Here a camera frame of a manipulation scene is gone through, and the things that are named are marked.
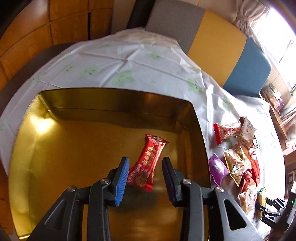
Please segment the Weidan cracker packet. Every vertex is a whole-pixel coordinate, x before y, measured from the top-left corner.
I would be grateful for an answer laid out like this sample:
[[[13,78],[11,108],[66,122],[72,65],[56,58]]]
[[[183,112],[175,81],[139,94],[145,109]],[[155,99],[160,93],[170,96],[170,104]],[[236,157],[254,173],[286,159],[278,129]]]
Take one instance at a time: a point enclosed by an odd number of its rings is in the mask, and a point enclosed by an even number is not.
[[[255,216],[256,218],[262,219],[263,214],[257,206],[262,205],[263,207],[266,207],[266,189],[261,188],[259,191],[257,191],[256,197]]]

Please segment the small red floral snack packet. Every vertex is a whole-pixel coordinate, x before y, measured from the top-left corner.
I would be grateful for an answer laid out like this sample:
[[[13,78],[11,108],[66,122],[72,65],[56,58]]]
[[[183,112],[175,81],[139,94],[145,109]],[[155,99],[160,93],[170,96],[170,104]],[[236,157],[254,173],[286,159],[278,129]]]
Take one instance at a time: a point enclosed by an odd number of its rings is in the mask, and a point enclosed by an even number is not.
[[[163,152],[167,140],[146,133],[145,146],[137,160],[129,171],[127,184],[152,192],[154,187],[154,171]]]

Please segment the shiny red foil packet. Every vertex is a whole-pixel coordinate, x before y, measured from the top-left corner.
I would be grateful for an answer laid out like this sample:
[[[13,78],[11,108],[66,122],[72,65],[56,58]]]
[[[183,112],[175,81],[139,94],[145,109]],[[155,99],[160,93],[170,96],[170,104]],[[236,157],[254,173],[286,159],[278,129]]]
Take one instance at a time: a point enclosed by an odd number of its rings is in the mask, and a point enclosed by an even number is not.
[[[243,173],[242,179],[240,182],[240,192],[244,193],[246,191],[254,191],[256,189],[256,183],[252,178],[252,170],[248,169],[246,172]]]

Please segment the long red snack packet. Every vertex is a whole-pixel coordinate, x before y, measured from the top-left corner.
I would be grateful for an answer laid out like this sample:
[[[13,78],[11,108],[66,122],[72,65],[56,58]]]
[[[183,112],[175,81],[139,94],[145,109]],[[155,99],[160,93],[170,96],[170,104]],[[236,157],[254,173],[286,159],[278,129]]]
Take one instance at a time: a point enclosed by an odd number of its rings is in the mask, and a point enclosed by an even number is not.
[[[249,159],[251,162],[251,173],[252,173],[251,178],[255,182],[255,185],[258,186],[260,182],[260,167],[259,167],[259,163],[258,163],[258,159],[255,151],[251,152]]]

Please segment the purple snack packet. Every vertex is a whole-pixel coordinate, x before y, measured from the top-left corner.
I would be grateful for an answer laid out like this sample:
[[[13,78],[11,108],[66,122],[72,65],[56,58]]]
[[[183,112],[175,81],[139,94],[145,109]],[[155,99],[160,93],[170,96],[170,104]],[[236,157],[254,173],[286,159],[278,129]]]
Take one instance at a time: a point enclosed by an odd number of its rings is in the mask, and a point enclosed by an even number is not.
[[[229,171],[222,160],[217,156],[216,153],[208,160],[210,174],[214,183],[217,186],[222,184],[223,179],[229,174]]]

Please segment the orange-edged nut packet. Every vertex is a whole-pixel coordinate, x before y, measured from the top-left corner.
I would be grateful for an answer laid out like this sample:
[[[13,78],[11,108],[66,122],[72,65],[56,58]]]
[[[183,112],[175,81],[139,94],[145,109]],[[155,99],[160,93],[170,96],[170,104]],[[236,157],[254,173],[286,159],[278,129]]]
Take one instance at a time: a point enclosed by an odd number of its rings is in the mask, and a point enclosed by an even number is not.
[[[223,152],[230,177],[237,186],[240,185],[243,174],[251,169],[251,162],[239,144]]]

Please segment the red-end rice cracker bar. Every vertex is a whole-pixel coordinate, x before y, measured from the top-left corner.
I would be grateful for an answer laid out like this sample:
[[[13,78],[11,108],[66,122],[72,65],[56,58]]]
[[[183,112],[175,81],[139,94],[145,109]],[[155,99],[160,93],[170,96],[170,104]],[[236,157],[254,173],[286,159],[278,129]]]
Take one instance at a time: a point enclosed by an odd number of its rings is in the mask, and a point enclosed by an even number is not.
[[[229,137],[235,137],[239,134],[241,130],[242,124],[240,122],[227,124],[227,125],[219,125],[218,123],[213,124],[214,133],[216,143],[220,145],[223,140]]]

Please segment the white Ba Zhen packet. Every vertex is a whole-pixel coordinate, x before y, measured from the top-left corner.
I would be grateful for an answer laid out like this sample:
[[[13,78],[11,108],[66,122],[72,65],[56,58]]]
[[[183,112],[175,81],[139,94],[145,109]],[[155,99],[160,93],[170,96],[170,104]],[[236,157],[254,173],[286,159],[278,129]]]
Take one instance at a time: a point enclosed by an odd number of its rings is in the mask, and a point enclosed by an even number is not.
[[[256,128],[252,125],[247,117],[241,117],[239,121],[241,123],[241,129],[237,136],[237,142],[242,147],[249,150],[253,142]]]

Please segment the maroon gold gift box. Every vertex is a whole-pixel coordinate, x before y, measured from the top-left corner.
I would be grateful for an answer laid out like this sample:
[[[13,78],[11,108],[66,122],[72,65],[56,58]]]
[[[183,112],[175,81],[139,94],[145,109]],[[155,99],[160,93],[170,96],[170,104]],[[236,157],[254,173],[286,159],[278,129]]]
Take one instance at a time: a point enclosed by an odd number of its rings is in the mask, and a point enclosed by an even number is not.
[[[175,169],[210,187],[208,157],[191,101],[111,88],[37,94],[10,161],[9,198],[17,235],[29,235],[68,186],[94,184],[124,156],[135,164],[148,133],[167,141],[162,157],[169,157]]]

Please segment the wooden side shelf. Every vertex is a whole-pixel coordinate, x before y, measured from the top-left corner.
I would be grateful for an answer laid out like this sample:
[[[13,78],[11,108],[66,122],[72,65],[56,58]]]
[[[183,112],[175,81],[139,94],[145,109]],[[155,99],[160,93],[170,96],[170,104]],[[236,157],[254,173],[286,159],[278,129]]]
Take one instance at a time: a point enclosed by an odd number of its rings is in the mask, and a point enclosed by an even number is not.
[[[267,95],[264,93],[263,90],[260,91],[260,94],[262,95],[262,98],[269,104],[269,112],[271,115],[271,119],[273,120],[273,125],[275,127],[278,139],[280,141],[281,149],[284,151],[287,146],[285,141],[287,140],[287,131],[285,129],[285,125],[282,122],[282,119],[280,117],[280,113],[276,111],[276,109],[273,107],[273,104],[269,101],[267,98]]]

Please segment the tissue box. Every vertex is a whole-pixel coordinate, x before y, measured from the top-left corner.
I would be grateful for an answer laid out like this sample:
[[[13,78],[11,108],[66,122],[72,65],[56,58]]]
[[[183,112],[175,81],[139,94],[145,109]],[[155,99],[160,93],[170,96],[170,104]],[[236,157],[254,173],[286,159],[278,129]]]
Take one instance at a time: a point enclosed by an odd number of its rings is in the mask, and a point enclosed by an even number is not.
[[[281,98],[281,93],[273,86],[273,84],[270,84],[265,89],[264,93],[276,111],[280,111],[283,108],[284,104],[283,99]]]

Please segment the white green-cloud tablecloth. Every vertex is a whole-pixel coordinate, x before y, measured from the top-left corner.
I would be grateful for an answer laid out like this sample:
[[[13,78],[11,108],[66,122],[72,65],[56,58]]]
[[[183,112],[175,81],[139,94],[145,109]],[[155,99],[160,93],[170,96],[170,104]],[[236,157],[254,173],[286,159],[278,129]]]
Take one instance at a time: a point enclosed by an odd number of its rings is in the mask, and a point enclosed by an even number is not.
[[[30,102],[42,91],[71,88],[111,88],[170,96],[193,103],[208,159],[223,157],[236,140],[217,145],[214,123],[229,124],[247,117],[256,128],[259,188],[269,198],[285,195],[285,165],[266,101],[232,96],[201,70],[171,38],[130,29],[101,39],[76,43],[32,73],[1,114],[1,160],[9,175],[16,137]]]

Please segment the grey yellow blue chair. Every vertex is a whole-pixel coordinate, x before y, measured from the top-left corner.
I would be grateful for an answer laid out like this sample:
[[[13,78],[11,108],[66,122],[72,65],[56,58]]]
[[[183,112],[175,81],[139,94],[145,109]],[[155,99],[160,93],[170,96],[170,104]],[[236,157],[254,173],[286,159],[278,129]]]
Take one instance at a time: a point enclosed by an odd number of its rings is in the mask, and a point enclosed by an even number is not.
[[[232,95],[257,97],[270,72],[266,55],[222,17],[183,1],[155,1],[146,31],[176,39],[204,72]]]

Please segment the window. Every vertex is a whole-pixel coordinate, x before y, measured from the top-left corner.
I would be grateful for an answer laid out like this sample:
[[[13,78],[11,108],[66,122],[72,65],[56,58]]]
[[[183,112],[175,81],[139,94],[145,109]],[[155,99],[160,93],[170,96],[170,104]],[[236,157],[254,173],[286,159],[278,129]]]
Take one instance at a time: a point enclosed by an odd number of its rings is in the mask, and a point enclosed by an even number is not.
[[[254,25],[253,31],[289,90],[295,86],[295,33],[287,21],[270,9]]]

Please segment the beige curtain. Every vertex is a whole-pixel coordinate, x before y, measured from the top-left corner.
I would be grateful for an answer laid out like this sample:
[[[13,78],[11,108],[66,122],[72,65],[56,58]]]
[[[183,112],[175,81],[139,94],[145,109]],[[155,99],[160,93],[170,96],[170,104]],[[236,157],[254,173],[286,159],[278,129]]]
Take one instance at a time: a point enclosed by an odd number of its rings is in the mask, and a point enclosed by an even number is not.
[[[241,32],[249,37],[255,44],[261,47],[257,36],[255,35],[252,26],[257,23],[261,17],[269,12],[267,7],[261,1],[251,0],[237,0],[236,1],[236,19],[233,25],[236,26]]]

